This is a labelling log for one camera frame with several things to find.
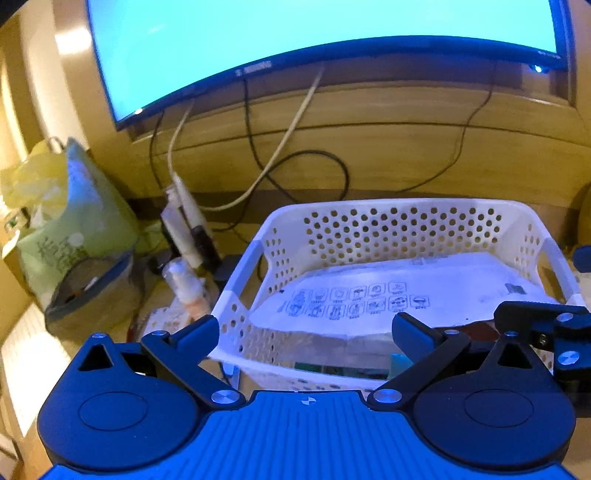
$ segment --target wooden wall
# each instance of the wooden wall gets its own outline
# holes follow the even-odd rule
[[[494,79],[493,97],[467,129],[458,163],[412,194],[519,200],[551,211],[548,221],[560,222],[569,209],[580,207],[591,179],[591,7],[585,0],[568,3],[576,44],[571,78],[447,56],[331,62],[285,153],[331,151],[350,169],[350,197],[395,196],[450,161],[464,123]],[[83,0],[54,0],[54,14],[58,32],[87,25]],[[149,135],[141,129],[139,134],[137,129],[115,132],[92,51],[62,61],[97,163],[143,208],[145,202],[138,199],[160,196],[148,166]],[[299,67],[252,81],[252,127],[261,158],[274,151],[318,68]],[[164,179],[164,152],[184,108],[169,109],[158,136],[157,168]],[[214,204],[243,191],[259,173],[245,136],[241,84],[199,98],[195,112],[176,145],[174,165],[204,204]],[[147,121],[145,132],[152,126]],[[318,157],[295,160],[275,177],[289,189],[302,190],[303,199],[334,197],[342,185],[340,170]],[[266,210],[254,215],[254,222],[284,201],[265,193],[269,189],[268,183],[261,186],[253,208],[263,203]]]

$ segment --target small bottle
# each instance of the small bottle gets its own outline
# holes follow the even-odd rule
[[[168,262],[162,275],[193,320],[212,312],[202,279],[195,275],[184,258],[179,257]]]

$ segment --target wall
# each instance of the wall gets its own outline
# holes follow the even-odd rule
[[[28,0],[19,10],[27,80],[44,137],[75,137],[87,148],[55,39],[51,0]]]
[[[569,89],[566,76],[535,75],[527,66],[499,62],[493,98],[467,129],[460,161],[411,194],[514,199],[550,212],[547,222],[573,218],[569,212],[580,207],[591,178],[591,8],[585,0],[569,4],[577,45],[577,67],[571,71],[576,90]],[[55,0],[54,14],[58,33],[87,28],[83,0]],[[127,198],[159,197],[148,165],[149,135],[115,132],[92,49],[63,56],[62,64],[97,163]],[[317,68],[252,81],[252,122],[261,158],[269,158],[278,144]],[[492,71],[489,61],[447,56],[330,62],[285,153],[318,148],[341,156],[351,172],[351,198],[397,195],[450,161],[464,123],[487,95]],[[236,195],[258,175],[241,98],[240,84],[199,98],[196,112],[206,113],[192,117],[177,143],[175,168],[204,204]],[[164,179],[163,154],[183,109],[169,109],[157,139],[157,168]],[[147,122],[145,131],[152,125]],[[342,185],[339,170],[315,157],[295,160],[275,177],[300,190],[304,200],[324,198]],[[320,189],[329,192],[319,197]],[[263,184],[249,221],[259,222],[283,201]]]

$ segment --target white package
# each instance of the white package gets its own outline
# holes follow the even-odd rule
[[[491,320],[506,300],[557,303],[487,252],[329,267],[303,274],[251,313],[259,328],[352,338],[407,312],[429,327]]]

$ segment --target printed icon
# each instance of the printed icon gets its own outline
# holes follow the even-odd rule
[[[371,297],[377,297],[378,295],[383,295],[384,293],[386,293],[385,283],[374,283],[373,285],[369,286],[369,295]]]
[[[359,300],[365,297],[365,293],[367,292],[367,287],[365,285],[361,285],[360,287],[354,287],[349,292],[349,300]]]
[[[386,299],[381,297],[379,299],[371,299],[368,301],[368,313],[381,313],[386,310]]]
[[[388,300],[388,310],[391,312],[401,312],[408,307],[408,297],[406,295],[397,295]]]
[[[324,315],[324,310],[325,310],[325,306],[324,305],[310,305],[308,307],[308,317],[312,317],[312,318],[319,318],[322,317]]]
[[[349,305],[349,318],[354,319],[361,315],[363,315],[363,308],[365,307],[365,302],[363,301],[356,301]]]
[[[302,288],[301,290],[296,290],[293,295],[293,301],[297,301],[298,303],[305,303],[309,294],[310,290],[306,290],[305,288]]]
[[[330,299],[332,301],[342,301],[347,299],[348,288],[336,287],[330,292]]]
[[[301,315],[303,311],[304,311],[304,304],[303,303],[296,303],[296,302],[292,301],[290,303],[290,305],[287,307],[287,314],[290,317],[297,317],[298,315]]]
[[[330,320],[340,320],[344,315],[347,307],[342,303],[329,305],[326,310],[326,316]]]
[[[406,283],[399,281],[388,282],[388,291],[394,294],[404,293],[406,292]]]
[[[312,292],[312,301],[325,301],[329,296],[328,288],[315,288]]]
[[[429,297],[426,295],[410,295],[410,306],[416,309],[426,309],[429,306]]]

